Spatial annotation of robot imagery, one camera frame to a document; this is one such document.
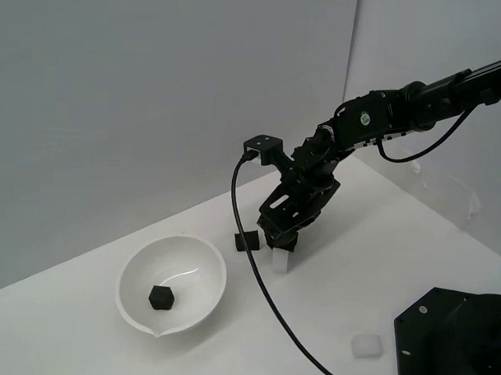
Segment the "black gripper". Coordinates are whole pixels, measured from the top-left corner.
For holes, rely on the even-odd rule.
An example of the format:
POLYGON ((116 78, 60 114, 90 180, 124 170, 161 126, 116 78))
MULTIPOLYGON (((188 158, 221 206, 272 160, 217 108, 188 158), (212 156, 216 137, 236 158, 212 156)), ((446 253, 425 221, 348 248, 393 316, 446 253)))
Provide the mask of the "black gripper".
POLYGON ((315 221, 341 186, 333 175, 337 166, 337 162, 326 161, 307 171, 286 169, 282 173, 281 183, 260 205, 257 219, 270 249, 275 242, 285 242, 289 252, 295 251, 299 231, 315 221))

